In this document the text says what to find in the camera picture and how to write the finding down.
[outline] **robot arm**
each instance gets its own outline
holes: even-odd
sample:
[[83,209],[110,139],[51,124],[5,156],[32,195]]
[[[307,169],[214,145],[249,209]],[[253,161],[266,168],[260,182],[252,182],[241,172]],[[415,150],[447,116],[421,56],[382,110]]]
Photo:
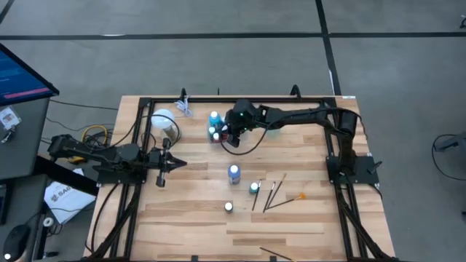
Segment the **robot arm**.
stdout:
[[[327,117],[333,112],[336,113],[336,126]],[[225,122],[229,133],[227,142],[234,147],[239,146],[241,134],[258,127],[276,130],[289,124],[319,124],[341,141],[339,171],[348,175],[355,173],[356,154],[352,150],[352,140],[358,115],[352,111],[326,107],[283,111],[263,105],[256,108],[249,100],[240,99],[226,112]]]
[[70,135],[57,135],[52,138],[48,151],[54,159],[81,156],[100,162],[100,166],[93,167],[99,172],[99,183],[140,183],[145,179],[141,177],[143,171],[155,169],[160,170],[156,184],[164,187],[165,173],[186,165],[185,161],[172,156],[169,147],[170,140],[165,138],[162,149],[153,148],[147,154],[135,143],[94,149]]

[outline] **computer mouse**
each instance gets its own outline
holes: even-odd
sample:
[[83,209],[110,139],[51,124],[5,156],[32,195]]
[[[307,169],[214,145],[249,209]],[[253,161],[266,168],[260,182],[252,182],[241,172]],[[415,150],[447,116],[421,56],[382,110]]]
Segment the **computer mouse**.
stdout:
[[9,232],[3,244],[3,257],[6,261],[16,261],[23,255],[30,231],[28,225],[19,225]]

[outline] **wooden table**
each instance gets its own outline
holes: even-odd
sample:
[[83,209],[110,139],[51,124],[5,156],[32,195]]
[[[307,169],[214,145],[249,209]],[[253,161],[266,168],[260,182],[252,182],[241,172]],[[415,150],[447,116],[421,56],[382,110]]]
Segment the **wooden table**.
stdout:
[[[135,121],[138,101],[138,96],[122,98],[113,141],[121,139]],[[339,107],[359,111],[354,97],[336,97],[336,102]],[[317,106],[267,105],[283,110]],[[156,104],[156,110],[169,108],[175,114],[182,138],[170,151],[188,165],[168,174],[164,188],[155,185],[159,171],[149,172],[139,202],[131,260],[188,261],[191,255],[198,255],[203,261],[269,260],[271,254],[259,247],[300,261],[346,260],[335,193],[325,165],[328,153],[323,128],[316,124],[285,126],[268,133],[252,153],[233,156],[218,144],[206,143],[208,114],[215,110],[224,116],[232,106],[231,103],[190,103],[194,114],[190,119],[173,103]],[[262,132],[259,129],[243,135],[240,147],[233,149],[241,152],[251,148]],[[152,134],[161,146],[160,131],[152,128]],[[131,135],[124,142],[130,143],[130,138]],[[368,153],[360,123],[354,149],[359,155]],[[228,183],[227,167],[231,164],[238,164],[242,169],[241,182],[236,186]],[[288,176],[274,203],[295,198],[301,192],[307,198],[262,213],[272,182],[279,182],[285,173]],[[251,212],[254,196],[248,193],[248,188],[259,179],[263,180],[261,191]],[[111,187],[107,185],[99,191],[88,243],[97,211]],[[355,185],[355,190],[362,224],[383,251],[394,255],[380,196],[367,185]],[[103,241],[115,223],[120,192],[121,186],[104,207],[96,244]],[[224,211],[226,202],[233,202],[232,214]],[[349,225],[352,246],[358,255],[355,232]],[[120,237],[119,255],[123,254],[126,230],[123,228]]]

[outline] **concrete floor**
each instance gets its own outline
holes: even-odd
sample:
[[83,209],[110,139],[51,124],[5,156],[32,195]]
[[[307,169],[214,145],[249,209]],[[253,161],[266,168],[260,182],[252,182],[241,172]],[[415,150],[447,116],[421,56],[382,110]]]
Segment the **concrete floor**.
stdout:
[[[330,32],[458,31],[464,0],[324,0]],[[16,0],[0,35],[320,31],[309,0]],[[466,130],[466,38],[332,39],[343,95],[356,95],[377,160],[397,256],[466,257],[466,182],[440,176],[435,136]],[[60,91],[58,100],[117,107],[122,95],[331,95],[321,39],[3,41]],[[116,113],[50,104],[70,127],[112,123]],[[44,137],[69,133],[46,123]],[[457,150],[442,168],[466,178]],[[91,213],[47,243],[78,259]]]

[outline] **paper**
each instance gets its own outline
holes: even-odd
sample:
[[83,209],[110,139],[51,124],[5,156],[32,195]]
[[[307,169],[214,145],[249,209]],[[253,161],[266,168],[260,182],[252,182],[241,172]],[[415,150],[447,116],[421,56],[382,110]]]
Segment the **paper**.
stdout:
[[12,127],[21,123],[21,118],[17,116],[11,106],[0,111],[0,122],[3,124],[5,130],[10,130]]
[[[76,168],[73,172],[84,175],[81,168]],[[45,189],[44,201],[51,209],[55,218],[57,218],[58,223],[64,224],[79,213],[79,210],[84,209],[88,204],[95,201],[95,196],[83,193],[62,183],[53,182]],[[77,211],[66,212],[63,210],[54,210],[54,208]]]

